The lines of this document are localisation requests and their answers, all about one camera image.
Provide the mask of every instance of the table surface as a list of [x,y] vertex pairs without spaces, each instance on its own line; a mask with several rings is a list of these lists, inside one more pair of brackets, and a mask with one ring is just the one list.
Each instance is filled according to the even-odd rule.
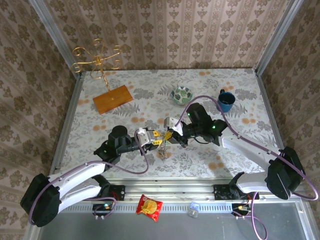
[[[265,144],[276,146],[267,110],[260,92],[256,75],[252,69],[175,69],[175,70],[131,70],[106,72],[111,89],[126,85],[133,101],[114,110],[99,114],[93,98],[107,91],[102,79],[93,79],[87,72],[78,100],[61,170],[85,162],[111,129],[123,125],[133,136],[140,127],[165,132],[163,123],[167,116],[179,118],[184,106],[170,99],[176,86],[186,86],[193,96],[209,95],[217,99],[224,88],[235,95],[236,101],[226,117],[240,133]],[[222,119],[214,103],[199,99],[212,119]],[[261,172],[257,164],[232,150],[212,144],[199,144],[190,140],[188,147],[167,147],[167,159],[162,160],[158,150],[147,153],[149,171],[139,175],[143,178],[163,177],[214,177],[230,178],[239,172]],[[146,163],[139,151],[121,156],[120,167],[141,172]],[[136,175],[112,168],[103,173],[107,178],[136,178]]]

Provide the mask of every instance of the green patterned bowl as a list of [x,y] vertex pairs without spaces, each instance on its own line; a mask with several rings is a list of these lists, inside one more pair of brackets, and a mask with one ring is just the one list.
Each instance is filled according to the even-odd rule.
[[184,105],[192,99],[192,91],[185,86],[177,86],[170,93],[170,97],[177,104]]

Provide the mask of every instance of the purple cable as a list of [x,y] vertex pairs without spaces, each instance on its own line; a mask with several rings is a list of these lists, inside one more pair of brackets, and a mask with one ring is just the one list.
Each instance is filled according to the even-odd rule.
[[[265,152],[269,152],[269,149],[267,149],[267,148],[265,148],[265,147],[263,147],[263,146],[260,146],[259,144],[255,143],[255,142],[253,142],[253,141],[250,141],[249,139],[246,139],[245,137],[239,135],[239,134],[231,127],[230,123],[228,122],[228,120],[227,120],[225,114],[223,113],[223,111],[222,111],[220,105],[218,104],[218,102],[217,102],[214,98],[212,98],[212,97],[210,97],[210,96],[200,95],[200,96],[197,96],[197,97],[195,97],[194,99],[192,99],[192,100],[188,103],[188,105],[185,107],[185,109],[183,110],[183,112],[182,112],[182,114],[181,114],[181,117],[179,118],[179,120],[178,120],[178,122],[176,123],[175,127],[177,127],[178,124],[181,122],[182,117],[183,117],[183,115],[186,113],[186,111],[187,111],[187,109],[189,108],[189,106],[190,106],[195,100],[200,99],[200,98],[210,99],[210,100],[212,100],[212,101],[215,103],[215,105],[218,107],[218,109],[219,109],[219,111],[220,111],[220,113],[221,113],[221,115],[222,115],[222,117],[223,117],[226,125],[230,128],[231,132],[233,132],[234,135],[236,135],[238,138],[246,141],[247,143],[249,143],[249,144],[251,144],[251,145],[253,145],[253,146],[255,146],[255,147],[257,147],[257,148],[259,148],[259,149],[261,149],[261,150],[263,150],[263,151],[265,151]],[[314,194],[315,194],[314,197],[309,197],[309,196],[304,196],[304,195],[301,195],[301,194],[299,194],[299,193],[293,192],[294,195],[296,195],[296,196],[298,196],[298,197],[300,197],[300,198],[306,199],[306,200],[311,200],[311,201],[315,201],[315,200],[317,200],[317,199],[319,198],[319,194],[318,194],[318,191],[317,191],[316,187],[313,185],[313,183],[311,182],[311,180],[310,180],[305,174],[302,173],[302,171],[300,171],[296,166],[294,166],[292,163],[290,163],[289,161],[287,161],[287,160],[286,160],[284,157],[282,157],[281,155],[278,155],[277,153],[275,153],[275,152],[273,152],[273,151],[271,151],[271,154],[272,154],[273,156],[279,158],[281,161],[283,161],[285,164],[289,165],[293,170],[295,170],[295,171],[309,184],[309,186],[312,188],[312,190],[314,191]]]
[[[104,218],[106,218],[115,210],[115,207],[116,207],[116,204],[117,204],[117,200],[114,197],[106,196],[106,197],[87,198],[86,199],[86,201],[102,201],[102,200],[112,200],[114,202],[114,205],[111,208],[111,210],[106,215],[103,216]],[[101,207],[97,207],[96,209],[94,209],[94,213],[93,213],[94,216],[97,215],[97,210],[100,209],[100,208]]]
[[[30,208],[29,218],[28,218],[29,223],[30,223],[31,225],[35,225],[34,221],[32,220],[32,215],[33,215],[33,213],[34,213],[36,204],[37,204],[39,198],[42,196],[42,194],[43,194],[51,185],[53,185],[53,184],[55,184],[56,182],[62,180],[62,179],[65,178],[66,176],[68,176],[68,175],[76,172],[78,169],[82,168],[84,165],[87,167],[87,166],[90,166],[90,165],[92,165],[92,164],[105,164],[105,165],[114,167],[114,168],[116,168],[116,169],[120,169],[120,170],[122,170],[122,171],[124,171],[124,172],[127,172],[127,173],[130,173],[130,174],[136,174],[136,175],[145,174],[145,173],[148,171],[148,169],[149,169],[149,161],[148,161],[148,159],[147,159],[147,155],[146,155],[144,149],[142,148],[142,146],[140,145],[140,142],[139,142],[139,140],[138,140],[138,137],[137,137],[138,131],[139,131],[139,129],[135,130],[135,132],[134,132],[134,140],[138,143],[139,149],[140,149],[140,151],[142,152],[142,155],[144,156],[144,159],[145,159],[145,161],[146,161],[146,169],[145,169],[144,171],[134,172],[134,171],[130,171],[130,170],[124,169],[124,168],[122,168],[122,167],[120,167],[120,166],[114,165],[114,164],[109,163],[109,162],[104,162],[104,161],[90,161],[90,162],[86,162],[86,163],[84,163],[84,164],[81,164],[81,165],[79,165],[79,166],[71,169],[70,171],[67,171],[66,173],[62,174],[60,177],[56,178],[56,179],[53,180],[52,182],[48,183],[48,185],[46,185],[46,186],[39,192],[38,196],[36,196],[36,198],[35,198],[32,206],[31,206],[31,208]],[[89,198],[89,199],[94,199],[95,201],[99,201],[99,200],[98,200],[99,198]]]
[[[259,240],[267,240],[268,239],[268,232],[267,232],[266,226],[264,225],[264,223],[261,221],[260,218],[257,218],[256,216],[254,216],[254,199],[256,198],[257,194],[258,194],[258,192],[256,191],[254,193],[252,201],[251,201],[251,215],[243,216],[243,215],[241,215],[240,213],[238,213],[236,211],[233,211],[233,213],[238,215],[239,217],[251,218],[252,227],[253,227],[253,230],[254,230],[254,233],[255,233],[256,237]],[[257,228],[256,228],[255,220],[257,220],[259,223],[261,223],[262,227],[264,228],[264,233],[265,233],[265,237],[264,238],[259,236]]]

